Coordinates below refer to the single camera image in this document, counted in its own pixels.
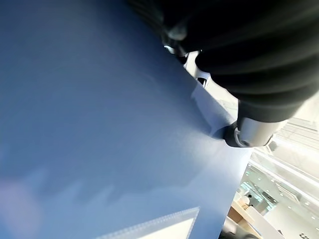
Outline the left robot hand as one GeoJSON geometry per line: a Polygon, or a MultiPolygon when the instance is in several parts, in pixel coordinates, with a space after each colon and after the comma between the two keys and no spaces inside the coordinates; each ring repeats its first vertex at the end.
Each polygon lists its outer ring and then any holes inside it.
{"type": "Polygon", "coordinates": [[[238,100],[231,147],[269,143],[319,90],[316,0],[131,0],[176,57],[198,52],[202,73],[238,100]]]}

